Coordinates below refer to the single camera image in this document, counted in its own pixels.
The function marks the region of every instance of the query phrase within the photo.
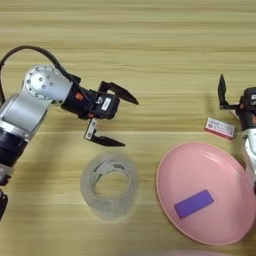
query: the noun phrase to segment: small red and white box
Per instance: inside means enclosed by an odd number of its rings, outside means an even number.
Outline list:
[[[234,125],[210,117],[208,117],[204,130],[229,140],[232,140],[235,134]]]

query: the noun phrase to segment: purple sponge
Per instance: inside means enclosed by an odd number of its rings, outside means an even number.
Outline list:
[[[180,219],[212,204],[214,202],[208,190],[203,190],[174,205]]]

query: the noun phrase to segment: orange label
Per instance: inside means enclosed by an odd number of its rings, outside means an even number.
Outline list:
[[[76,94],[76,99],[79,101],[82,101],[84,99],[84,96],[81,93]]]

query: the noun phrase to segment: clear tape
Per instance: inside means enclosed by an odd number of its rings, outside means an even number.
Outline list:
[[[121,172],[128,177],[128,187],[120,196],[105,199],[95,195],[95,186],[102,176]],[[103,219],[115,219],[131,209],[137,193],[136,165],[118,154],[105,154],[94,159],[81,176],[81,193],[95,214]]]

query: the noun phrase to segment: wooden table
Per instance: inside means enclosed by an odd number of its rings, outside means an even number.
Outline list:
[[[0,56],[23,44],[45,47],[83,86],[116,82],[140,106],[122,102],[113,121],[100,122],[99,130],[127,144],[122,149],[84,141],[85,121],[50,109],[4,188],[10,202],[0,224],[1,256],[171,249],[256,255],[256,229],[231,246],[200,245],[169,223],[155,193],[159,161],[176,144],[211,143],[242,161],[238,132],[228,141],[203,128],[210,116],[239,130],[218,109],[217,85],[224,73],[234,103],[256,83],[255,12],[253,0],[2,0]],[[31,51],[12,57],[4,68],[6,93],[19,91],[25,72],[40,63],[48,61]],[[97,218],[80,194],[82,171],[106,152],[125,154],[139,172],[135,209],[112,223]]]

